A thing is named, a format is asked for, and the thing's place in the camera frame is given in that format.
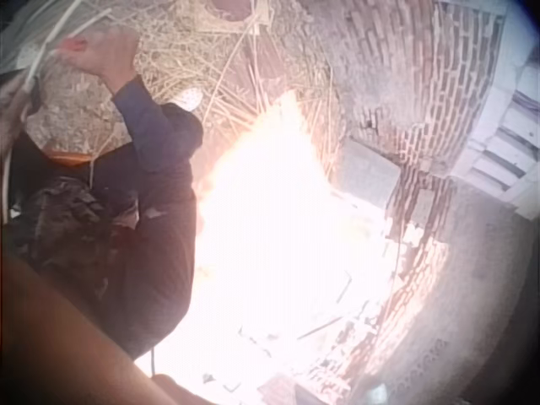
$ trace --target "hand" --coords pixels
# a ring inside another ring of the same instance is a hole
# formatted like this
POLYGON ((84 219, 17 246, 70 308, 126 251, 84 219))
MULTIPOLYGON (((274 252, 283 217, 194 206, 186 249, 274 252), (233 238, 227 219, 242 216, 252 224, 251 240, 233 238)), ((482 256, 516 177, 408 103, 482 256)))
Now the hand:
POLYGON ((116 94, 137 76, 133 60, 139 35, 127 27, 113 27, 86 36, 67 39, 58 47, 58 55, 69 65, 103 80, 116 94))
POLYGON ((23 115, 30 94, 23 89, 28 72, 24 71, 0 88, 0 155, 2 161, 13 146, 23 127, 23 115))

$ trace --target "man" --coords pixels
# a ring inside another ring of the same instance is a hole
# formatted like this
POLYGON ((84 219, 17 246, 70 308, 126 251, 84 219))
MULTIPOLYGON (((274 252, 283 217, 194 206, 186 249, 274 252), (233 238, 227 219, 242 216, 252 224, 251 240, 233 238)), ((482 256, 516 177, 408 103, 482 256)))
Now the man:
MULTIPOLYGON (((133 66, 137 48, 136 32, 113 28, 58 49, 65 63, 102 80, 132 138, 96 160, 92 189, 89 165, 50 161, 24 132, 2 140, 3 150, 13 143, 9 195, 21 211, 4 227, 3 247, 132 359, 172 332, 189 307, 196 233, 189 159, 203 136, 193 114, 152 100, 133 66), (118 225, 133 208, 135 228, 118 225)), ((23 90, 10 86, 17 100, 23 90)))

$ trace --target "person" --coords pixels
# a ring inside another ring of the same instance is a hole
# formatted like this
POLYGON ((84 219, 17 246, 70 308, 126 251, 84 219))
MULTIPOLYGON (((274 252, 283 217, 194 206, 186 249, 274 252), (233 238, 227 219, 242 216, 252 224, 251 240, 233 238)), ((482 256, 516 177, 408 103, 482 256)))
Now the person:
MULTIPOLYGON (((132 140, 94 167, 48 159, 20 123, 19 132, 10 124, 18 136, 2 132, 3 157, 13 145, 8 203, 20 210, 3 227, 3 251, 24 259, 131 359, 172 332, 190 305, 196 198, 189 160, 203 141, 191 112, 153 101, 134 68, 137 49, 137 32, 115 27, 57 50, 66 64, 101 79, 132 140), (129 228, 119 219, 133 212, 129 228)), ((21 86, 21 78, 8 84, 18 113, 21 86)))

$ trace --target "sleeve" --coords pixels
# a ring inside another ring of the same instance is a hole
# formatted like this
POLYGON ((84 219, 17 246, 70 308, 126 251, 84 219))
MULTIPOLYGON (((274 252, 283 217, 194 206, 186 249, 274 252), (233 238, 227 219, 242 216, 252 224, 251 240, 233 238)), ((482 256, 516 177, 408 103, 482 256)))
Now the sleeve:
POLYGON ((197 214, 189 159, 203 128, 176 106, 165 115, 140 78, 113 101, 137 152, 139 221, 109 277, 102 318, 107 332, 137 357, 172 332, 189 307, 197 214))

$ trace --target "brick wall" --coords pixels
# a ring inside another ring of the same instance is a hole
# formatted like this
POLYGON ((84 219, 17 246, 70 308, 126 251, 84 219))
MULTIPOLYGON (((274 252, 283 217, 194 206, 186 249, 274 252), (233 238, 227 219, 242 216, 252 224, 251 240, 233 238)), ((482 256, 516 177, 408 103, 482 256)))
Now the brick wall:
POLYGON ((300 0, 334 68, 349 136, 448 174, 486 98, 503 17, 432 0, 300 0))

